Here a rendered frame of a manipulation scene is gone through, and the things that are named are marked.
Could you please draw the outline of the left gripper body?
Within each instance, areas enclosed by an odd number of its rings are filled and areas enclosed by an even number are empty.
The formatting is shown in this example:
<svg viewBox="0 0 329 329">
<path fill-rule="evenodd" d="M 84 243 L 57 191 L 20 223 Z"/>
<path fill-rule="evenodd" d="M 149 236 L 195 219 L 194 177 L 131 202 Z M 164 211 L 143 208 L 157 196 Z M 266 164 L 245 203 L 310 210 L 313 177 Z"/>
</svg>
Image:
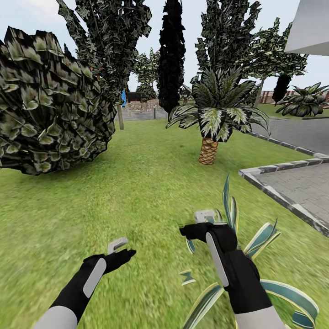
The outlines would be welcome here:
<svg viewBox="0 0 329 329">
<path fill-rule="evenodd" d="M 128 255 L 128 250 L 124 249 L 120 252 L 111 254 L 110 256 L 113 256 L 113 270 L 118 269 L 120 266 L 122 266 L 123 264 L 129 262 L 130 258 Z"/>
</svg>

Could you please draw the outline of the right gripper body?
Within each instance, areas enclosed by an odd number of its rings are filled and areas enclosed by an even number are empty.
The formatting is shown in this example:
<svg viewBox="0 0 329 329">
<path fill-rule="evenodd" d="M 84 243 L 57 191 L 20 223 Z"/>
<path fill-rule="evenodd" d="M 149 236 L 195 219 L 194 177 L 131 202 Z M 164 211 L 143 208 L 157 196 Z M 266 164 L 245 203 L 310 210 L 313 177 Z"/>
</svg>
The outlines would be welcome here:
<svg viewBox="0 0 329 329">
<path fill-rule="evenodd" d="M 189 240 L 193 240 L 193 239 L 202 240 L 200 232 L 202 227 L 206 224 L 208 223 L 197 223 L 197 224 L 194 223 L 194 224 L 185 225 L 186 237 Z"/>
</svg>

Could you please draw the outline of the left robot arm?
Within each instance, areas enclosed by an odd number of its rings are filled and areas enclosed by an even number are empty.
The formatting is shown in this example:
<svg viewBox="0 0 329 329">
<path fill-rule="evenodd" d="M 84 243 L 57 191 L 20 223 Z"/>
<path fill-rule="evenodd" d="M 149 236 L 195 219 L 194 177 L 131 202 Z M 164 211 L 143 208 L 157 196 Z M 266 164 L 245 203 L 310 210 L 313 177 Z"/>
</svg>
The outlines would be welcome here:
<svg viewBox="0 0 329 329">
<path fill-rule="evenodd" d="M 120 238 L 108 245 L 107 256 L 91 255 L 84 259 L 79 272 L 72 277 L 33 329 L 76 329 L 101 277 L 129 262 L 136 254 L 135 250 L 117 251 L 127 243 L 127 238 Z"/>
</svg>

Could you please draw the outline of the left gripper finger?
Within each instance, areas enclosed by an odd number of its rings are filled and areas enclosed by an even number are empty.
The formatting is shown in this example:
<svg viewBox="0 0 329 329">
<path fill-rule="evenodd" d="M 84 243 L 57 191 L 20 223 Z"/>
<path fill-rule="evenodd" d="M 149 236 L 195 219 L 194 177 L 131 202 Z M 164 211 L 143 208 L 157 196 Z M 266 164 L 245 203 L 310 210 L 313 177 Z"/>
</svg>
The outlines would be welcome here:
<svg viewBox="0 0 329 329">
<path fill-rule="evenodd" d="M 128 251 L 129 258 L 131 258 L 132 256 L 134 256 L 135 254 L 136 254 L 136 251 L 135 250 L 129 250 Z"/>
</svg>

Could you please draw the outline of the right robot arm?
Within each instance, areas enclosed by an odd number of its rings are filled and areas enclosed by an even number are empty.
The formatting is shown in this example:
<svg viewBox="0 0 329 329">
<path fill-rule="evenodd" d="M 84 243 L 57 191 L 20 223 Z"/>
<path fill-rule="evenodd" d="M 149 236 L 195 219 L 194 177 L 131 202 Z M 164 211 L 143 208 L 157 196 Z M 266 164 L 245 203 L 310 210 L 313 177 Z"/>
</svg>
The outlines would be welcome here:
<svg viewBox="0 0 329 329">
<path fill-rule="evenodd" d="M 206 223 L 212 210 L 197 211 L 194 224 L 179 228 L 189 240 L 199 239 L 212 254 L 223 288 L 227 291 L 237 329 L 286 329 L 260 284 L 255 264 L 238 249 L 237 234 L 227 223 Z"/>
</svg>

